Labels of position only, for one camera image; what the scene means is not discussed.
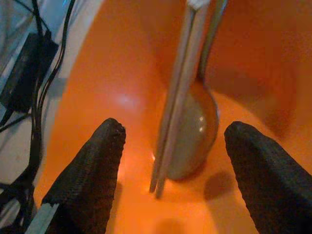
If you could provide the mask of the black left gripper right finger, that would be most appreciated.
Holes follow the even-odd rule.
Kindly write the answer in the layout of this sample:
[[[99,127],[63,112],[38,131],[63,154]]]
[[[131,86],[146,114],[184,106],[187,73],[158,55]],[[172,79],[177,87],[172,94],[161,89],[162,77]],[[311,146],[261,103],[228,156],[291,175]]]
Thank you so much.
[[[234,121],[226,151],[242,198],[260,234],[312,232],[312,176],[275,140]]]

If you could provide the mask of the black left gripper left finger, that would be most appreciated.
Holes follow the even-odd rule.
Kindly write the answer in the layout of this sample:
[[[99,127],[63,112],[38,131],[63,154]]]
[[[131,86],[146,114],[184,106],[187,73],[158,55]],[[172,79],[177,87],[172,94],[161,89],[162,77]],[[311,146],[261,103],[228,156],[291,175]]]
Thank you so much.
[[[106,232],[125,139],[125,128],[106,119],[57,177],[42,199],[58,205],[54,234]]]

